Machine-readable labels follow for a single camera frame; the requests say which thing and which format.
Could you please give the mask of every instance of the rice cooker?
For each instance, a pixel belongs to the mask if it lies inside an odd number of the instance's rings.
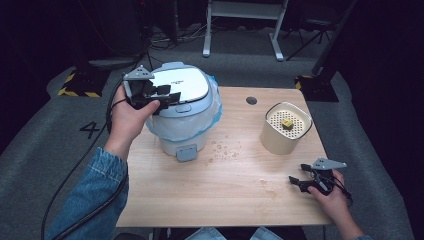
[[[170,86],[168,95],[179,99],[146,120],[149,131],[160,139],[162,150],[181,162],[196,159],[206,144],[207,131],[221,118],[218,84],[199,68],[182,62],[164,63],[151,72],[153,88]]]

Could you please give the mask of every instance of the perforated lid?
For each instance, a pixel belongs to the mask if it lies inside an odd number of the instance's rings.
[[[291,130],[283,128],[282,121],[288,119],[293,123]],[[284,102],[275,105],[266,115],[267,122],[279,133],[289,139],[298,139],[305,135],[312,126],[312,119],[293,104]]]

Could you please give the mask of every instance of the number 4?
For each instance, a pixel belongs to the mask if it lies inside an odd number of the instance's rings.
[[[97,123],[94,121],[85,125],[84,127],[80,128],[81,132],[90,132],[88,135],[88,139],[91,139],[91,136],[93,136],[94,132],[100,131],[100,129],[96,128]]]

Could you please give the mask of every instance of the denim jacket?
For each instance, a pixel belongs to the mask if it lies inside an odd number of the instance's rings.
[[[109,199],[119,183],[124,180],[127,171],[128,166],[125,161],[102,148],[97,148],[82,179],[69,194],[61,212],[53,221],[46,239],[55,238]],[[66,239],[112,239],[118,218],[127,203],[129,184],[128,179],[125,181],[125,187],[111,205],[68,235]],[[201,228],[188,239],[225,240],[215,228]],[[261,227],[251,239],[279,240],[281,238]],[[355,240],[372,240],[372,238],[364,236]]]

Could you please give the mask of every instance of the rice cooker button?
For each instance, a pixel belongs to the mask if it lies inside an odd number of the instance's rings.
[[[190,112],[191,111],[191,106],[190,105],[181,105],[181,106],[177,106],[175,108],[175,111],[177,111],[177,113],[184,113],[184,112]]]

